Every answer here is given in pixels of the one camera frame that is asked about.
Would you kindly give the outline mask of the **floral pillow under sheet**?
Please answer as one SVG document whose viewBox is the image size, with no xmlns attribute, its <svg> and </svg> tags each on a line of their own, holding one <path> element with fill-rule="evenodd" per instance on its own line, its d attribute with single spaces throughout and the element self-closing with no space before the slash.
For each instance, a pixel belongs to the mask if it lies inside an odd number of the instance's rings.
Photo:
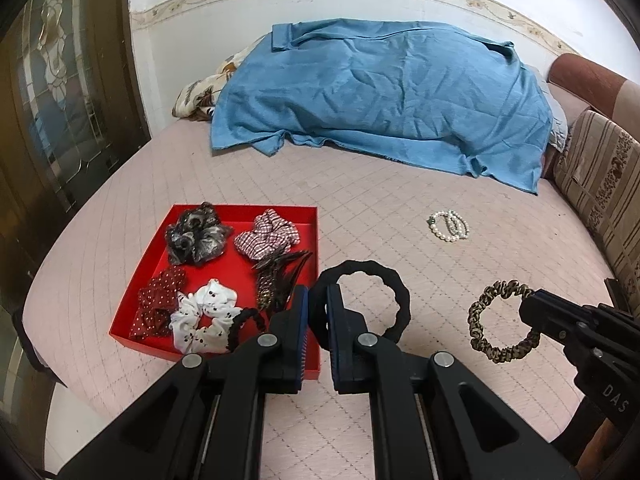
<svg viewBox="0 0 640 480">
<path fill-rule="evenodd" d="M 186 119 L 191 122 L 211 122 L 215 113 L 217 101 L 224 90 L 224 86 L 232 78 L 265 35 L 260 36 L 243 50 L 236 52 L 222 62 L 213 75 L 187 84 L 179 92 L 171 116 L 176 119 Z"/>
</svg>

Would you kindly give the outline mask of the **white dotted scrunchie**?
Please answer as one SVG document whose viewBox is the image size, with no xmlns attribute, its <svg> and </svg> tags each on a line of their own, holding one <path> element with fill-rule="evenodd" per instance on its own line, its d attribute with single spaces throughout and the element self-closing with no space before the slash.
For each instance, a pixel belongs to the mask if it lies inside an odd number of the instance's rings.
<svg viewBox="0 0 640 480">
<path fill-rule="evenodd" d="M 174 348 L 182 354 L 226 353 L 234 319 L 242 309 L 238 294 L 212 278 L 196 292 L 178 293 L 170 315 Z"/>
</svg>

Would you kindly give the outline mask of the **striped beige cushion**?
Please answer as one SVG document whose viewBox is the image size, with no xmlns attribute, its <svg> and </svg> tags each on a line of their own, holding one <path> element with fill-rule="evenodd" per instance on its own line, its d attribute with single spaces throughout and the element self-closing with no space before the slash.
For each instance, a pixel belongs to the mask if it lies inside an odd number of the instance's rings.
<svg viewBox="0 0 640 480">
<path fill-rule="evenodd" d="M 553 180 L 604 253 L 633 315 L 639 314 L 639 142 L 593 110 L 570 127 Z"/>
</svg>

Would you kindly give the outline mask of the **red white plaid scrunchie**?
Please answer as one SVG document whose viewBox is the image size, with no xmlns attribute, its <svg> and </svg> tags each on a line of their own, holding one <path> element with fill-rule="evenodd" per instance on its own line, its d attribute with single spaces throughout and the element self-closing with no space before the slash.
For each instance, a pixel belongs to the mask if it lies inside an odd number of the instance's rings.
<svg viewBox="0 0 640 480">
<path fill-rule="evenodd" d="M 254 219 L 253 227 L 234 238 L 234 247 L 250 260 L 258 261 L 276 252 L 285 254 L 300 242 L 295 224 L 267 209 Z"/>
</svg>

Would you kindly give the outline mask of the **red dotted scrunchie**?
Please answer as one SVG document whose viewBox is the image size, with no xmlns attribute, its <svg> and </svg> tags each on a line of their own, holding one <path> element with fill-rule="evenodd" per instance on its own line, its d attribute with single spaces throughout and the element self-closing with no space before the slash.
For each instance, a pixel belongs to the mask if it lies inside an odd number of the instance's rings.
<svg viewBox="0 0 640 480">
<path fill-rule="evenodd" d="M 138 307 L 129 331 L 131 339 L 142 341 L 171 333 L 170 317 L 178 309 L 178 295 L 185 282 L 183 268 L 170 266 L 139 290 Z"/>
</svg>

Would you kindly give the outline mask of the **leopard print scrunchie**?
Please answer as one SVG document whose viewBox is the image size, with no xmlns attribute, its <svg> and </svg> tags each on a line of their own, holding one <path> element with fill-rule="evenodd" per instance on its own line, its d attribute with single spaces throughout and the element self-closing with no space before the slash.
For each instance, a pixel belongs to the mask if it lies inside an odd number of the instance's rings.
<svg viewBox="0 0 640 480">
<path fill-rule="evenodd" d="M 524 360 L 537 349 L 541 333 L 516 327 L 516 309 L 533 289 L 517 280 L 498 280 L 485 286 L 466 315 L 471 349 L 496 365 Z"/>
</svg>

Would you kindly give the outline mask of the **grey silver scrunchie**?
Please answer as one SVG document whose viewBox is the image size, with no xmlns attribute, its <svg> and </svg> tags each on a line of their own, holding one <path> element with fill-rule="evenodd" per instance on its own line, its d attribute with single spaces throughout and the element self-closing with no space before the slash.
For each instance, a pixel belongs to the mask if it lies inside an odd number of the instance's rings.
<svg viewBox="0 0 640 480">
<path fill-rule="evenodd" d="M 166 228 L 168 261 L 175 266 L 202 266 L 224 253 L 232 233 L 232 226 L 220 220 L 214 205 L 203 202 L 183 211 L 179 219 Z"/>
</svg>

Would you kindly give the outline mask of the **brown beaded hair clip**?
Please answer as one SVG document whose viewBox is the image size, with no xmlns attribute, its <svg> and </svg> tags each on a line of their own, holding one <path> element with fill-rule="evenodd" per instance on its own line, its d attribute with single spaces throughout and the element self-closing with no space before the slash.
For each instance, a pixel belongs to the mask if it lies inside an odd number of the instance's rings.
<svg viewBox="0 0 640 480">
<path fill-rule="evenodd" d="M 286 309 L 299 274 L 311 256 L 309 250 L 286 252 L 281 248 L 254 264 L 257 309 L 267 318 Z"/>
</svg>

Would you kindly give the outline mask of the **pink quilted mattress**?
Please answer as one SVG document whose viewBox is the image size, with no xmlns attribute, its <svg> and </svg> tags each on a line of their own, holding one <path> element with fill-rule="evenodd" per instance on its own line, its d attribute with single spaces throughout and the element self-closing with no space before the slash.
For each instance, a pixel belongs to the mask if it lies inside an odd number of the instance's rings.
<svg viewBox="0 0 640 480">
<path fill-rule="evenodd" d="M 527 194 L 488 178 L 424 170 L 336 148 L 286 144 L 213 153 L 208 125 L 176 122 L 99 188 L 58 238 L 27 296 L 30 341 L 58 375 L 44 466 L 58 471 L 168 370 L 109 334 L 132 272 L 175 204 L 309 205 L 319 213 L 322 266 L 375 260 L 411 295 L 406 351 L 456 356 L 544 438 L 566 427 L 582 396 L 561 347 L 487 361 L 466 315 L 483 288 L 518 280 L 575 304 L 608 301 L 611 271 L 551 182 Z"/>
</svg>

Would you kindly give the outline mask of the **wooden glass wardrobe door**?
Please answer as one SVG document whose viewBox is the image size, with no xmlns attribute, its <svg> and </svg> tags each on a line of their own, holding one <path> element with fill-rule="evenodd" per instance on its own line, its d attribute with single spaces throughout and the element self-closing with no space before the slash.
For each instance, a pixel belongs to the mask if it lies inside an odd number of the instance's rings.
<svg viewBox="0 0 640 480">
<path fill-rule="evenodd" d="M 150 140 L 127 0 L 1 0 L 1 305 Z"/>
</svg>

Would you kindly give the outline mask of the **brown padded headboard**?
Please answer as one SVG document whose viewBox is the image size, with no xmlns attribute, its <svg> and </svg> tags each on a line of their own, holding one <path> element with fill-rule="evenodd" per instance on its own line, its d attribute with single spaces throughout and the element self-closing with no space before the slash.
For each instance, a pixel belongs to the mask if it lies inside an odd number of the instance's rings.
<svg viewBox="0 0 640 480">
<path fill-rule="evenodd" d="M 546 178 L 561 185 L 585 157 L 611 153 L 623 132 L 639 151 L 639 85 L 607 68 L 565 53 L 551 65 L 548 84 L 564 110 L 568 135 L 564 150 L 551 157 Z"/>
</svg>

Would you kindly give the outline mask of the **blue cloth sheet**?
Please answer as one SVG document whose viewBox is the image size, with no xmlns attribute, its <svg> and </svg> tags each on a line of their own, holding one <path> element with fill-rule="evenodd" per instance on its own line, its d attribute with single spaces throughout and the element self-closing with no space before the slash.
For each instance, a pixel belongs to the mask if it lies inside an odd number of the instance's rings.
<svg viewBox="0 0 640 480">
<path fill-rule="evenodd" d="M 435 22 L 274 25 L 217 100 L 210 143 L 380 156 L 535 192 L 552 110 L 513 44 Z"/>
</svg>

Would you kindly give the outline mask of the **red tray box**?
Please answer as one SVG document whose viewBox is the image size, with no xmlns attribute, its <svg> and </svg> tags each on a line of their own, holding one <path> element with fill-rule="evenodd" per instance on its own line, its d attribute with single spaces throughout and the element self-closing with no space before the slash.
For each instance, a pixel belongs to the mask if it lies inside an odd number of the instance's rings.
<svg viewBox="0 0 640 480">
<path fill-rule="evenodd" d="M 178 221 L 180 214 L 193 209 L 193 204 L 175 204 L 169 207 L 163 221 L 160 222 L 149 246 L 145 249 L 136 270 L 130 278 L 129 284 L 122 295 L 119 306 L 108 334 L 124 347 L 136 350 L 149 356 L 155 356 L 168 361 L 177 361 L 182 353 L 174 347 L 171 336 L 148 337 L 134 340 L 130 337 L 130 330 L 134 324 L 134 317 L 138 310 L 138 292 L 149 284 L 155 275 L 160 274 L 169 266 L 165 231 L 168 226 Z M 258 214 L 267 209 L 274 210 L 280 217 L 294 223 L 299 232 L 300 241 L 294 246 L 296 250 L 309 250 L 311 257 L 298 277 L 299 284 L 307 287 L 314 284 L 319 271 L 319 216 L 315 206 L 291 205 L 225 205 L 215 206 L 221 222 L 231 226 L 234 234 L 249 230 Z M 252 260 L 241 255 L 229 240 L 224 253 L 211 262 L 202 266 L 185 266 L 183 268 L 186 280 L 183 292 L 196 292 L 212 278 L 233 289 L 238 294 L 238 306 L 252 308 L 257 304 L 255 272 Z"/>
</svg>

